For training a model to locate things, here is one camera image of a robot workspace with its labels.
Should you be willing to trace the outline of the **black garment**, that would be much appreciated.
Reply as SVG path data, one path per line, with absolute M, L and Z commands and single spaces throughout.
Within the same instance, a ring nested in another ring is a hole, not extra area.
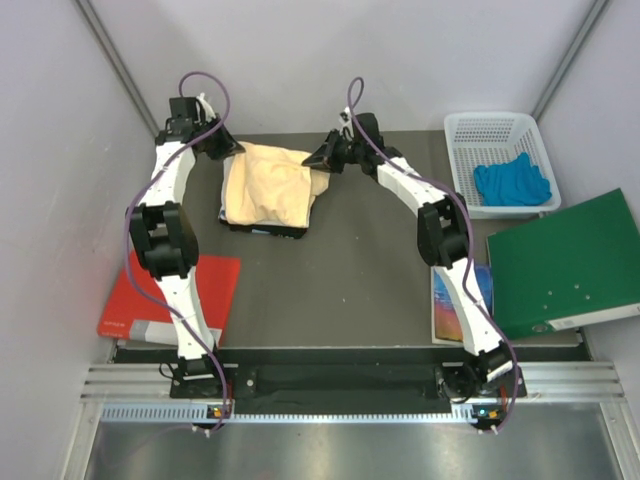
M 305 236 L 307 228 L 294 228 L 282 225 L 238 225 L 227 223 L 231 231 L 270 235 L 288 239 L 301 239 Z

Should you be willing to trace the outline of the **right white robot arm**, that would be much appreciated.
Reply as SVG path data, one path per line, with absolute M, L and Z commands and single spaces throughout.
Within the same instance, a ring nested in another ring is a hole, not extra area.
M 461 195 L 422 177 L 398 150 L 386 146 L 372 113 L 341 112 L 340 127 L 328 133 L 303 165 L 332 174 L 357 165 L 415 216 L 418 251 L 444 282 L 461 327 L 463 348 L 471 356 L 466 380 L 474 393 L 492 394 L 507 375 L 517 371 L 513 347 L 482 297 L 471 221 Z

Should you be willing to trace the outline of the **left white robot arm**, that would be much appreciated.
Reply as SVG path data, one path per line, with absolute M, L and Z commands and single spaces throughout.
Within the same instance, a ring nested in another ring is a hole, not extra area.
M 205 396 L 226 387 L 215 358 L 216 337 L 206 325 L 196 285 L 199 245 L 182 201 L 197 156 L 223 161 L 243 147 L 224 127 L 203 94 L 169 100 L 170 116 L 155 138 L 156 162 L 149 184 L 126 210 L 125 245 L 160 290 L 143 296 L 169 312 L 177 335 L 178 381 L 192 381 Z

